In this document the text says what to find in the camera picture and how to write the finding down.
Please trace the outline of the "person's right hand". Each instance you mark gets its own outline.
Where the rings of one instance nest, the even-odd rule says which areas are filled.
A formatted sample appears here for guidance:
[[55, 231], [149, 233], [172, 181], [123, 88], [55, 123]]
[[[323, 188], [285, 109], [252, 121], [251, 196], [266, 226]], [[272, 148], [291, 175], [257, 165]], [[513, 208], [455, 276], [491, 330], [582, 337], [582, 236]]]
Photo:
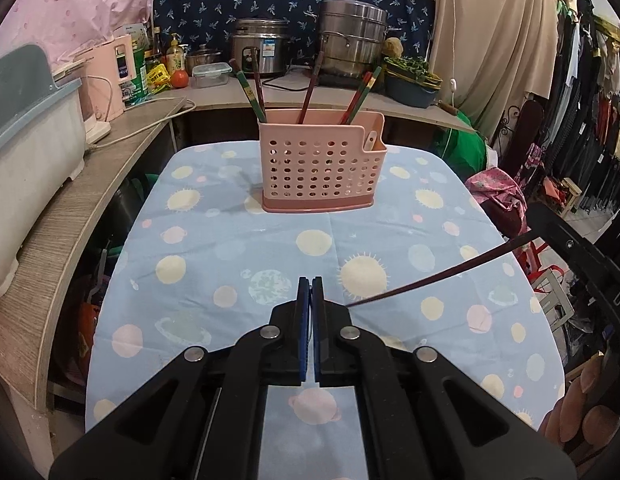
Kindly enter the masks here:
[[620, 416], [606, 406], [587, 407], [601, 379], [604, 356], [598, 354], [583, 365], [565, 395], [544, 416], [538, 433], [558, 445], [575, 464], [600, 452], [613, 440]]

